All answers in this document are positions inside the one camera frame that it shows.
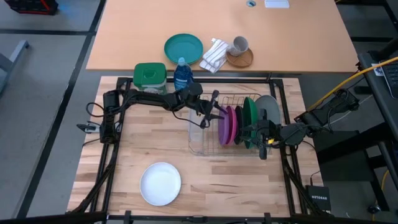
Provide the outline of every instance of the dish towel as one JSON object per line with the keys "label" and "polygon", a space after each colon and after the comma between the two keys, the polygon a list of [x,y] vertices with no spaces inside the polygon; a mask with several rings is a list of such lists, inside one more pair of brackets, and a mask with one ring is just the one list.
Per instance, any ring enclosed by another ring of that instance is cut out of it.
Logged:
{"label": "dish towel", "polygon": [[203,61],[200,62],[199,66],[209,70],[211,73],[216,73],[226,62],[226,51],[228,49],[228,44],[220,39],[213,38],[211,40],[214,44],[203,55]]}

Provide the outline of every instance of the white plate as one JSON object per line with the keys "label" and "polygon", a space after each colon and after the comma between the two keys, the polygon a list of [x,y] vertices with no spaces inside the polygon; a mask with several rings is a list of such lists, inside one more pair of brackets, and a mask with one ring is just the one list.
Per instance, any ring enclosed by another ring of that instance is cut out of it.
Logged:
{"label": "white plate", "polygon": [[139,182],[142,197],[155,206],[172,202],[181,189],[181,176],[178,170],[166,162],[150,165]]}

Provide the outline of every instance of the yellow cable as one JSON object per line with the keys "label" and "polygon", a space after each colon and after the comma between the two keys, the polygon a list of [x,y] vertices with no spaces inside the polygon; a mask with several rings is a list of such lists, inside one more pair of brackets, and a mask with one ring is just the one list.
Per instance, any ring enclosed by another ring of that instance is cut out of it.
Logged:
{"label": "yellow cable", "polygon": [[[390,173],[389,170],[386,170],[384,175],[383,175],[383,179],[381,180],[381,190],[384,191],[384,184],[386,183],[386,177],[387,175]],[[376,218],[374,216],[374,214],[372,214],[372,221],[376,221]]]}
{"label": "yellow cable", "polygon": [[392,58],[392,59],[390,59],[390,60],[386,60],[386,61],[383,62],[383,63],[380,63],[380,64],[378,64],[378,65],[372,66],[372,67],[367,68],[367,69],[365,69],[365,70],[362,70],[362,71],[360,71],[360,72],[358,72],[358,73],[355,73],[354,75],[350,76],[349,78],[347,78],[346,80],[344,80],[343,82],[341,82],[339,85],[337,85],[336,87],[334,87],[334,89],[332,89],[330,92],[328,92],[325,96],[323,96],[322,98],[320,98],[316,103],[314,103],[312,106],[310,106],[310,107],[308,108],[307,111],[310,111],[310,110],[314,109],[316,106],[318,106],[319,104],[321,104],[323,100],[325,100],[326,98],[328,98],[328,97],[329,97],[330,95],[332,95],[335,91],[337,91],[339,88],[341,88],[343,85],[345,85],[345,84],[348,83],[349,81],[353,80],[354,78],[356,78],[356,77],[358,77],[358,76],[360,76],[360,75],[362,75],[362,74],[364,74],[364,73],[366,73],[366,72],[368,72],[368,71],[371,71],[371,70],[373,70],[373,69],[375,69],[375,68],[381,67],[381,66],[383,66],[383,65],[387,65],[388,63],[391,63],[391,62],[395,62],[396,60],[398,60],[398,57],[394,57],[394,58]]}

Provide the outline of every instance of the mug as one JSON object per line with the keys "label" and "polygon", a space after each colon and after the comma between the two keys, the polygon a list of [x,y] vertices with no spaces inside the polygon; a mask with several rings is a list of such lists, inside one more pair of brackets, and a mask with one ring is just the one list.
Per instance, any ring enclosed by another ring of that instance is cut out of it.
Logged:
{"label": "mug", "polygon": [[235,37],[233,43],[229,45],[228,52],[233,56],[239,56],[247,51],[248,48],[248,40],[244,37],[238,36]]}

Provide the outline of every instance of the white paper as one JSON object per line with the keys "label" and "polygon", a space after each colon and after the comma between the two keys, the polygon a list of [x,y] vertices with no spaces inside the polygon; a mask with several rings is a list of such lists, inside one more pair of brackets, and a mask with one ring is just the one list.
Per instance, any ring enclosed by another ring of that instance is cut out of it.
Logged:
{"label": "white paper", "polygon": [[383,72],[383,69],[381,67],[374,68],[373,70],[374,70],[374,73],[377,76],[384,76],[384,72]]}
{"label": "white paper", "polygon": [[290,7],[288,0],[265,0],[266,8],[288,9]]}

